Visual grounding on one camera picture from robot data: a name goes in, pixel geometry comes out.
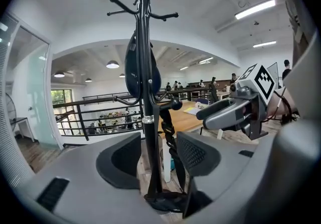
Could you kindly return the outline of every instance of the railing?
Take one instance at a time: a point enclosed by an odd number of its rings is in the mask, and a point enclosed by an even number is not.
[[[177,89],[177,90],[171,90],[167,91],[167,98],[169,99],[171,96],[177,96],[181,100],[193,100],[195,98],[209,98],[209,95],[207,93],[209,89],[208,88],[185,88],[185,89]],[[162,96],[165,91],[159,92],[157,95]],[[75,110],[70,110],[68,112],[62,113],[62,114],[55,114],[57,123],[77,123],[77,128],[58,128],[59,130],[65,131],[74,131],[78,130],[78,134],[76,135],[62,135],[62,136],[68,136],[68,137],[85,137],[87,141],[89,141],[89,137],[92,136],[104,136],[104,135],[112,135],[112,134],[121,134],[121,133],[127,133],[132,131],[138,131],[142,130],[142,122],[141,118],[135,118],[134,116],[140,116],[142,111],[143,105],[133,105],[133,106],[122,106],[122,107],[114,107],[114,108],[103,108],[103,109],[95,109],[95,110],[81,110],[81,105],[89,105],[94,103],[103,103],[103,102],[113,102],[115,101],[115,96],[121,99],[133,99],[133,97],[128,92],[123,93],[111,93],[111,94],[101,94],[101,95],[95,95],[95,96],[85,96],[83,97],[83,100],[81,101],[74,101],[74,102],[67,102],[67,103],[59,103],[54,104],[53,108],[61,108],[61,107],[69,107],[73,106],[76,108]],[[128,109],[130,111],[131,108],[138,107],[139,110],[132,111],[129,114],[126,115],[118,115],[115,114],[113,116],[110,115],[111,111],[114,110],[121,110],[121,109]],[[84,119],[85,114],[90,113],[97,113],[97,112],[106,112],[107,114],[101,114],[101,118],[89,118]],[[69,120],[69,115],[75,115],[76,120]],[[122,122],[120,124],[117,124],[115,120],[122,118]]]

